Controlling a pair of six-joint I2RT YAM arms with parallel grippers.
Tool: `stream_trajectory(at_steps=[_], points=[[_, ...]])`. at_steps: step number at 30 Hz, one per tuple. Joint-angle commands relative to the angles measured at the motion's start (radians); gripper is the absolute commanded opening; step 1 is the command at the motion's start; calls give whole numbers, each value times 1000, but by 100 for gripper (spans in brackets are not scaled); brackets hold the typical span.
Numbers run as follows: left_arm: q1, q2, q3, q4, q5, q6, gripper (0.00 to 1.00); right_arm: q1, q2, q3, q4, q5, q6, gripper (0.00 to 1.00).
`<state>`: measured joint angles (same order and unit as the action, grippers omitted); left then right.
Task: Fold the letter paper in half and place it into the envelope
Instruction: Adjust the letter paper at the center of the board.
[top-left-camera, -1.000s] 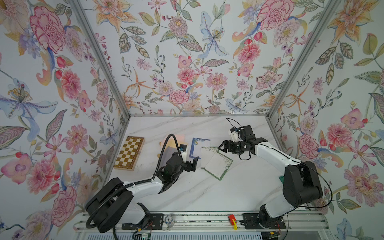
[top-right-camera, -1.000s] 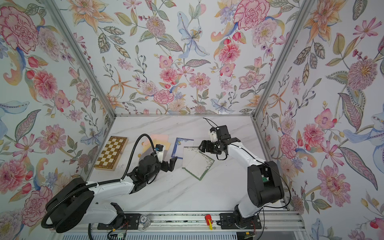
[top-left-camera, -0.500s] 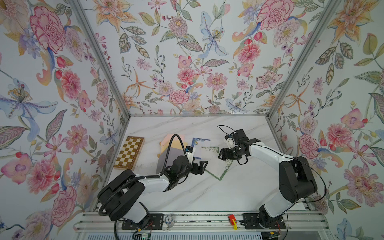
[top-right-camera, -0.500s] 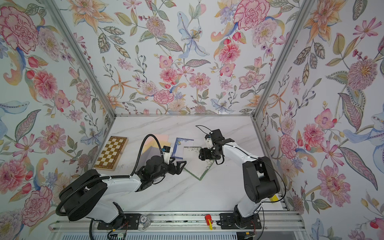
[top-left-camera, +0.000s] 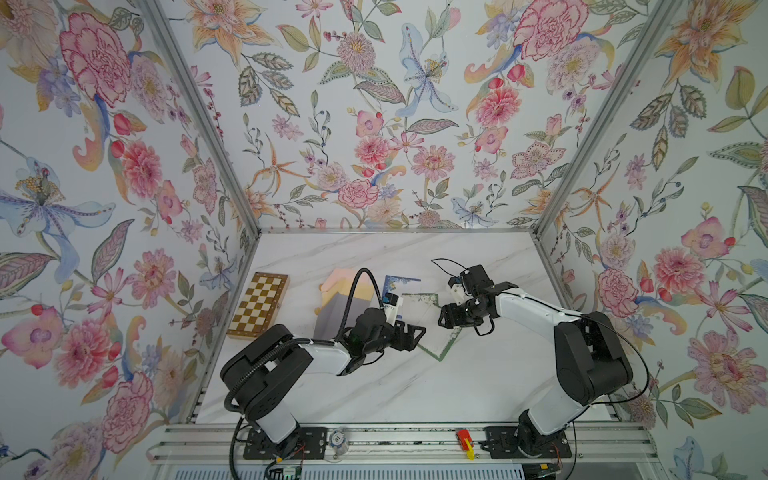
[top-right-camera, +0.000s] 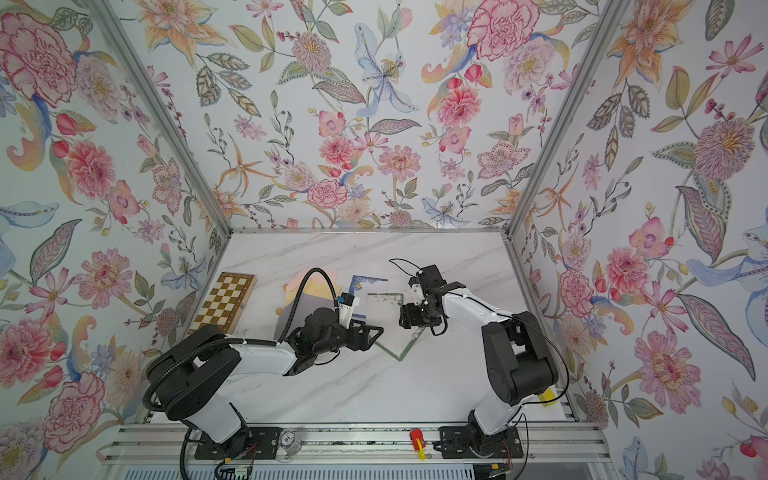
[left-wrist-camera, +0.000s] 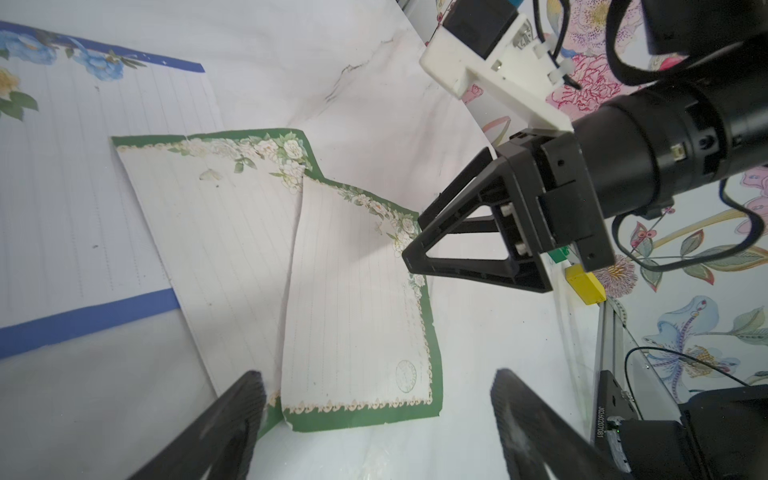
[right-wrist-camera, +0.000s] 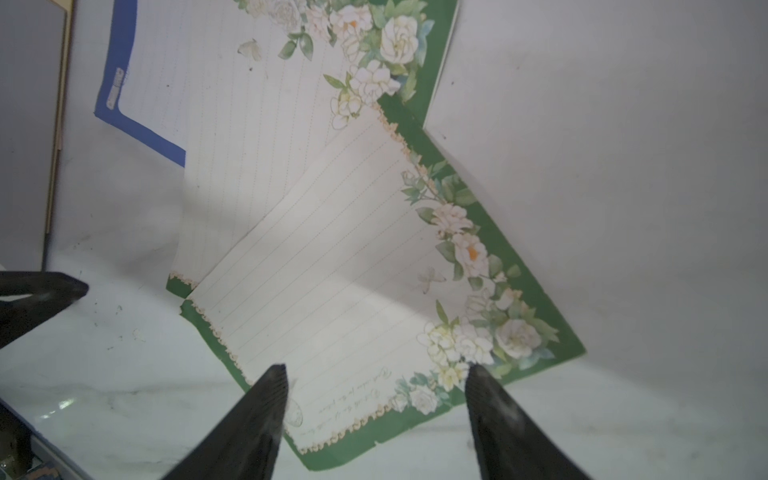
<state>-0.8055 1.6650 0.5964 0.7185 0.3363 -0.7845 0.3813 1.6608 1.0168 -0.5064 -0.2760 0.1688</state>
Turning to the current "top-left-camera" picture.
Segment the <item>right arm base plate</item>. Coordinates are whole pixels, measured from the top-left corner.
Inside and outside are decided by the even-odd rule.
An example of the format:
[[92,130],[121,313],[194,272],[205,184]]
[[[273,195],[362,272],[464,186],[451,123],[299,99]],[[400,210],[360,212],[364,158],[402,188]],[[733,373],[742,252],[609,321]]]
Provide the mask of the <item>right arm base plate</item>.
[[482,449],[492,459],[570,459],[573,456],[565,431],[540,435],[532,427],[523,427],[521,433],[515,425],[484,428]]

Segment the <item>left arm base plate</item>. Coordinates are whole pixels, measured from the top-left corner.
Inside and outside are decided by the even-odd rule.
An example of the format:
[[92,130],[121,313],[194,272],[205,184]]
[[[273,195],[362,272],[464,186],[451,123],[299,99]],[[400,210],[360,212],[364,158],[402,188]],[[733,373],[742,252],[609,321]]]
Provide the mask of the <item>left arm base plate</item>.
[[245,460],[274,460],[298,458],[322,460],[328,447],[328,429],[299,427],[281,442],[273,442],[262,430],[251,431],[245,440]]

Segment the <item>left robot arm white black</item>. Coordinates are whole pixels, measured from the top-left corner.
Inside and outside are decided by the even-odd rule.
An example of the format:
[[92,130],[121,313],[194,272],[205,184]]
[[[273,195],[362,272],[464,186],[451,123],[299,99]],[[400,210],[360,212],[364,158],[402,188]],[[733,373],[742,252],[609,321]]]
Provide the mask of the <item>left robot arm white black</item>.
[[238,414],[274,445],[296,435],[299,423],[284,398],[306,374],[335,377],[354,373],[370,354],[413,351],[426,334],[422,326],[388,319],[387,307],[369,307],[333,340],[298,338],[275,325],[251,342],[220,371],[227,387],[224,408]]

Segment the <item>green floral letter paper top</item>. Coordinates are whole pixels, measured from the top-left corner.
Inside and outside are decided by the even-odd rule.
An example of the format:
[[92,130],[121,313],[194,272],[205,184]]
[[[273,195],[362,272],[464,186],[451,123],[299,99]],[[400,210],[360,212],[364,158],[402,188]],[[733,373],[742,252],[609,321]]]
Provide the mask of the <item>green floral letter paper top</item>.
[[454,342],[458,339],[461,329],[455,327],[446,329],[438,325],[438,313],[427,313],[422,316],[417,325],[426,329],[417,347],[438,362],[448,355]]

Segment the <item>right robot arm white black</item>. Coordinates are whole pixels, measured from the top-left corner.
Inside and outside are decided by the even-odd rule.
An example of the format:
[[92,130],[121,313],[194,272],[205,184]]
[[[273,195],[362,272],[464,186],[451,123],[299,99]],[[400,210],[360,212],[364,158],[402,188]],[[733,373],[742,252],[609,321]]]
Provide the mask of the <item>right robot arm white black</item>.
[[476,329],[511,320],[554,346],[557,384],[519,416],[520,446],[532,450],[553,441],[598,398],[632,382],[630,361],[606,315],[567,310],[511,282],[496,283],[480,265],[450,276],[447,285],[454,301],[441,307],[439,326]]

